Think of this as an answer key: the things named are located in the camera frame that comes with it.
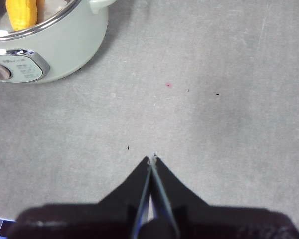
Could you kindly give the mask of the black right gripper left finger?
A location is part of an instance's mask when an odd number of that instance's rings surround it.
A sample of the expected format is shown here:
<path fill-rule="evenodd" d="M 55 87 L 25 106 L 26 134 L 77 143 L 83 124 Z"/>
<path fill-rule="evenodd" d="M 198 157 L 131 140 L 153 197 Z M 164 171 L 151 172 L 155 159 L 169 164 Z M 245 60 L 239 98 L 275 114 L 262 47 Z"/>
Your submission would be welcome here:
<path fill-rule="evenodd" d="M 45 204 L 24 210 L 8 230 L 9 239 L 128 239 L 146 183 L 145 157 L 125 179 L 97 203 Z"/>

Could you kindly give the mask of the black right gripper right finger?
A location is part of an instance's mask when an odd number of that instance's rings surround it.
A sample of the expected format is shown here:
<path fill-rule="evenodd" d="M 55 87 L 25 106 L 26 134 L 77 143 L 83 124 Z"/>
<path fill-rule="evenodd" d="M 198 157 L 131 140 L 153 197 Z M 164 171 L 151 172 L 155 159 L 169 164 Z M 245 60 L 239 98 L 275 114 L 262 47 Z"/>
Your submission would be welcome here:
<path fill-rule="evenodd" d="M 292 220 L 264 208 L 213 206 L 187 188 L 158 157 L 151 159 L 153 201 L 178 239 L 299 239 Z"/>

